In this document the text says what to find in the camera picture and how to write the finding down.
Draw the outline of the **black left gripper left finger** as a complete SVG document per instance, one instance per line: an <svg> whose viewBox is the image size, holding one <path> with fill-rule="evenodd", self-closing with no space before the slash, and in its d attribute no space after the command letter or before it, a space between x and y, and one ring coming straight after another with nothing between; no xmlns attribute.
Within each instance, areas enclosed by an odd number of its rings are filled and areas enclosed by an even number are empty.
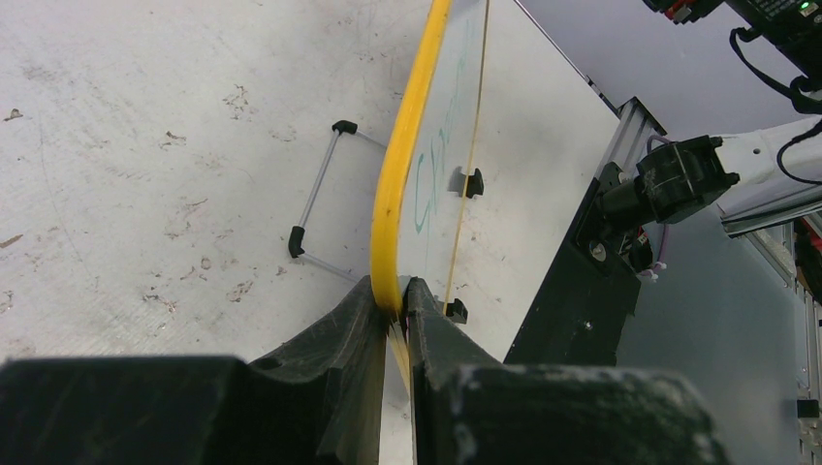
<svg viewBox="0 0 822 465"><path fill-rule="evenodd" d="M22 358L1 369L5 464L374 464L386 320L362 279L251 362Z"/></svg>

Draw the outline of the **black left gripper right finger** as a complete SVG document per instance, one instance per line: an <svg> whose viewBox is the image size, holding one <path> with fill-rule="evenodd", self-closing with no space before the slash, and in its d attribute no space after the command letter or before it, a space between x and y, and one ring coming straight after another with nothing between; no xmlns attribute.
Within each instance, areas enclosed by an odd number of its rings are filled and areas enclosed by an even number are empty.
<svg viewBox="0 0 822 465"><path fill-rule="evenodd" d="M683 377L504 364L452 323L425 280L405 292L418 464L725 464Z"/></svg>

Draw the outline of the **yellow framed whiteboard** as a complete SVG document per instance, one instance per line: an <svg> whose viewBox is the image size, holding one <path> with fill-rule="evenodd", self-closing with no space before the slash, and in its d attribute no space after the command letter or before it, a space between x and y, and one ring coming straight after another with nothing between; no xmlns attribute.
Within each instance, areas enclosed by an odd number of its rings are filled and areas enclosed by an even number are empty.
<svg viewBox="0 0 822 465"><path fill-rule="evenodd" d="M617 125L519 2L433 2L377 184L379 306L422 278L503 359Z"/></svg>

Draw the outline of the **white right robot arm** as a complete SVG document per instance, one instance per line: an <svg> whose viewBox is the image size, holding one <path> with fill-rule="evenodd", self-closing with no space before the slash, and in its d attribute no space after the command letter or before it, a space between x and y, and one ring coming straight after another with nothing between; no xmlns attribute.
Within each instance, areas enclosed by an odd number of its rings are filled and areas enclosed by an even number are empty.
<svg viewBox="0 0 822 465"><path fill-rule="evenodd" d="M790 221L821 206L821 4L818 1L731 1L747 23L729 34L736 57L791 103L802 120L745 134L671 141L650 138L635 171L608 163L585 198L579 228L602 238L647 223L671 225L714 202L731 236ZM757 68L741 45L767 40L800 73L783 83Z"/></svg>

